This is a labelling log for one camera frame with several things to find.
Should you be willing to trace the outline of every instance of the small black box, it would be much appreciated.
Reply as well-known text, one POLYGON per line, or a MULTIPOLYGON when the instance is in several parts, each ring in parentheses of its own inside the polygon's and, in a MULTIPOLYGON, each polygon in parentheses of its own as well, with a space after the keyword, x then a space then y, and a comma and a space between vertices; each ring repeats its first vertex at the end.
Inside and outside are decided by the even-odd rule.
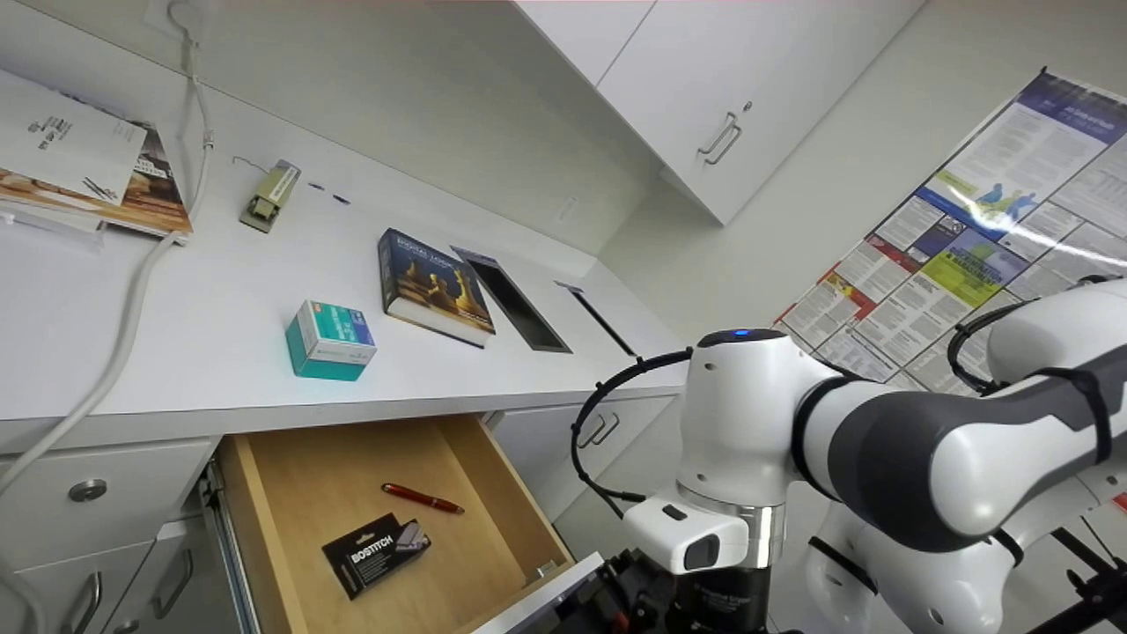
POLYGON ((364 587, 378 586, 393 566, 416 560, 421 548, 431 548, 431 540, 419 530, 419 521, 398 526, 393 515, 385 515, 328 542, 323 558, 345 586, 349 598, 355 598, 364 587))

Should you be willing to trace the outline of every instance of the power outlet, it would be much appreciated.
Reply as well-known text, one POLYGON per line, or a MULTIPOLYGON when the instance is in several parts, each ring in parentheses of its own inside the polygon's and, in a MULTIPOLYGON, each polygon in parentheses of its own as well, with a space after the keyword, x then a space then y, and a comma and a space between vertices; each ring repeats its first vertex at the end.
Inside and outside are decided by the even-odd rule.
POLYGON ((198 46, 205 46, 208 32, 216 28, 227 0, 147 0, 146 20, 171 38, 180 38, 180 28, 170 20, 170 9, 177 9, 177 20, 191 32, 198 46))

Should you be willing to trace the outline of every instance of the white countertop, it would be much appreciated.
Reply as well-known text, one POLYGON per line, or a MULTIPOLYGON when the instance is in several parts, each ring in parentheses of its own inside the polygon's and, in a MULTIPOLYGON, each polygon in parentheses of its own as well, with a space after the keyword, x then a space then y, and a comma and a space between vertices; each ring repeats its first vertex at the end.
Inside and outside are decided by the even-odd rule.
MULTIPOLYGON (((180 109, 151 99, 180 85, 171 74, 0 5, 0 66, 97 95, 110 90, 106 80, 88 80, 97 63, 116 66, 114 95, 122 101, 114 106, 154 119, 177 148, 180 109)), ((66 437, 72 446, 581 400, 633 359, 561 281, 581 285, 633 353, 680 346, 594 257, 221 95, 210 95, 210 109, 218 151, 195 216, 198 234, 158 265, 130 368, 96 418, 66 437), (278 157, 297 162, 303 181, 272 236, 261 236, 236 216, 261 181, 257 166, 278 157), (569 356, 533 353, 494 301, 497 333, 485 348, 385 316, 378 236, 386 225, 497 257, 569 356), (355 383, 293 377, 282 326, 303 301, 365 309, 378 356, 355 383)), ((93 248, 0 225, 0 446, 27 443, 97 377, 127 277, 147 248, 154 244, 116 234, 93 248)), ((675 377, 648 377, 633 396, 674 396, 675 377)))

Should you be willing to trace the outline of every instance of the white wall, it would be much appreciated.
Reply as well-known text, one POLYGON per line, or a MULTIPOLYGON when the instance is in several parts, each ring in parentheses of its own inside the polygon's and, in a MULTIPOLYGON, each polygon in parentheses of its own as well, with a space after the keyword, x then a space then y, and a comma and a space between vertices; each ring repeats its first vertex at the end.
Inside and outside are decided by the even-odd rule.
POLYGON ((601 261, 688 343, 771 323, 1038 66, 1127 95, 1122 0, 930 0, 741 221, 660 188, 601 261))
MULTIPOLYGON (((177 66, 146 0, 23 0, 177 66)), ((227 0, 202 80, 589 255, 656 166, 512 0, 227 0)))

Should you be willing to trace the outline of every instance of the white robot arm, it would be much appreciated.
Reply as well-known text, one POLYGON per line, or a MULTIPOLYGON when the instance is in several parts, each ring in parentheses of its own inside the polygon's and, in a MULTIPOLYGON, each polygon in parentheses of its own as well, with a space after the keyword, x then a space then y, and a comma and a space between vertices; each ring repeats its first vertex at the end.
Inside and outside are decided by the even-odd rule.
POLYGON ((991 368, 1012 389, 991 397, 853 382, 781 332, 707 333, 689 359, 680 479, 630 507, 628 530, 674 575, 771 572, 785 485, 805 479, 843 503, 825 535, 882 579, 911 631, 959 631, 972 608, 983 621, 966 631, 997 631, 1014 560, 991 535, 1006 526, 1027 547, 1053 532, 1096 503, 1078 474, 1122 456, 1122 316, 1127 281, 1006 312, 991 368))

